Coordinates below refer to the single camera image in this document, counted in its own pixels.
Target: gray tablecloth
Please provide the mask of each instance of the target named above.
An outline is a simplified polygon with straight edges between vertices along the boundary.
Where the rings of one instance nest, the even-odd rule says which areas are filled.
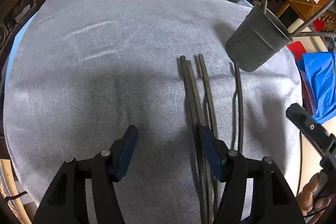
[[[199,223],[179,56],[203,53],[220,139],[236,147],[235,78],[224,44],[250,9],[225,0],[47,0],[15,53],[5,92],[6,142],[29,194],[41,201],[64,160],[94,156],[134,124],[138,144],[115,184],[125,222]],[[193,68],[203,100],[194,61]],[[285,117],[301,103],[293,57],[283,48],[241,80],[244,155],[271,156],[297,183],[299,131]],[[246,200],[244,217],[251,189]]]

